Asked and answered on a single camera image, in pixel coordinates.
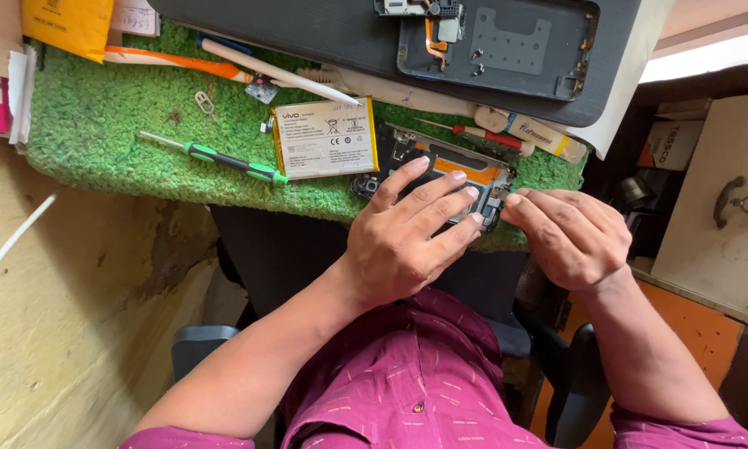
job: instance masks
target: green mat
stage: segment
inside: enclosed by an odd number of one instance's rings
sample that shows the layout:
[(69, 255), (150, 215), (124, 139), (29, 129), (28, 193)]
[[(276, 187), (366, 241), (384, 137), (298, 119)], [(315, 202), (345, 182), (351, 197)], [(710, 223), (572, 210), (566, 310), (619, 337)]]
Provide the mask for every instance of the green mat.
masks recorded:
[[(161, 22), (157, 38), (125, 36), (124, 46), (223, 61), (196, 45), (196, 31)], [(283, 69), (319, 67), (316, 63), (266, 49), (255, 56)], [(260, 132), (269, 106), (244, 92), (246, 85), (197, 70), (177, 67), (104, 66), (47, 46), (37, 66), (30, 164), (66, 185), (101, 192), (156, 195), (203, 204), (244, 205), (277, 212), (351, 222), (365, 200), (354, 196), (350, 176), (290, 181), (274, 187), (243, 173), (189, 158), (177, 148), (137, 137), (138, 130), (173, 141), (195, 141), (230, 156), (277, 165), (271, 135)], [(215, 105), (216, 124), (194, 101), (207, 92)], [(300, 89), (281, 89), (271, 106), (318, 101)], [(467, 146), (446, 129), (413, 120), (473, 125), (463, 117), (423, 113), (374, 102), (377, 117), (400, 126)], [(578, 189), (581, 169), (538, 150), (516, 160), (515, 189)], [(482, 251), (525, 250), (521, 230), (500, 223), (474, 247)]]

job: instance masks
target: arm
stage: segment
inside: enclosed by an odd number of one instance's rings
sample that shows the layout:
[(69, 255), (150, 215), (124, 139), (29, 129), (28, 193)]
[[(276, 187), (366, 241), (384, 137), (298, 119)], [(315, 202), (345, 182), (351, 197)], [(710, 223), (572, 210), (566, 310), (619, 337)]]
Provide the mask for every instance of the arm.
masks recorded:
[(371, 308), (416, 293), (457, 260), (479, 236), (482, 216), (470, 214), (432, 234), (475, 201), (475, 189), (449, 194), (465, 182), (464, 173), (433, 180), (394, 205), (428, 162), (420, 158), (392, 174), (352, 223), (347, 252), (308, 288), (211, 353), (135, 431), (172, 426), (251, 439), (302, 365), (332, 336)]
[(615, 209), (579, 192), (521, 189), (507, 198), (502, 219), (524, 230), (549, 280), (585, 302), (618, 405), (678, 423), (728, 416), (634, 281), (625, 261), (632, 237)]

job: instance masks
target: man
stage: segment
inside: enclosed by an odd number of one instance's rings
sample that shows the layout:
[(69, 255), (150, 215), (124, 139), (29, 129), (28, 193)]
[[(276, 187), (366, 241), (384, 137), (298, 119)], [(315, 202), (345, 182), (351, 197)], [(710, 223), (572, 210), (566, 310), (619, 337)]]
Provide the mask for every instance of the man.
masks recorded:
[[(494, 328), (428, 287), (479, 237), (482, 217), (433, 237), (475, 201), (475, 189), (449, 194), (462, 172), (395, 204), (427, 166), (422, 158), (391, 175), (352, 224), (343, 256), (177, 382), (121, 448), (252, 447), (278, 404), (283, 447), (542, 446), (500, 399)], [(502, 219), (523, 229), (549, 280), (585, 301), (617, 404), (616, 447), (748, 447), (748, 432), (632, 279), (620, 214), (578, 192), (521, 189), (506, 202)]]

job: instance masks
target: orange cabinet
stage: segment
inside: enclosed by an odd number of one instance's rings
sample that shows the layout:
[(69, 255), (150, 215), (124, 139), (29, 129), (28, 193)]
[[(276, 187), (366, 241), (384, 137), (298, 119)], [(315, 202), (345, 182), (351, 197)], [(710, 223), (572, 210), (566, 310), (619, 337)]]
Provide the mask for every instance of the orange cabinet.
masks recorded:
[[(728, 372), (745, 325), (667, 290), (643, 281), (637, 281), (637, 283), (668, 326), (677, 333), (696, 358), (712, 386), (718, 388)], [(588, 323), (589, 319), (579, 298), (571, 294), (568, 300), (571, 303), (571, 309), (566, 328), (560, 332), (560, 336), (569, 342), (579, 326)], [(529, 428), (532, 433), (541, 438), (546, 433), (546, 413), (549, 410), (553, 392), (548, 380), (544, 381)], [(583, 449), (608, 449), (613, 446), (613, 427), (609, 423), (610, 406), (607, 407), (593, 433), (582, 446)]]

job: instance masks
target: maroon shirt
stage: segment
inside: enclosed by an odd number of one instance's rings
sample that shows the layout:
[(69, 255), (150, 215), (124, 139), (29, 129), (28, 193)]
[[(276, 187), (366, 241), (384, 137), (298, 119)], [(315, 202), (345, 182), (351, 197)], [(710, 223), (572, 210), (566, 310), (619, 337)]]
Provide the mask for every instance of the maroon shirt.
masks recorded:
[[(283, 447), (523, 448), (545, 444), (509, 419), (502, 357), (487, 322), (425, 288), (379, 307), (333, 337), (299, 372), (280, 404)], [(733, 419), (686, 426), (616, 411), (616, 447), (748, 448)], [(254, 447), (251, 440), (174, 427), (138, 432), (120, 449)]]

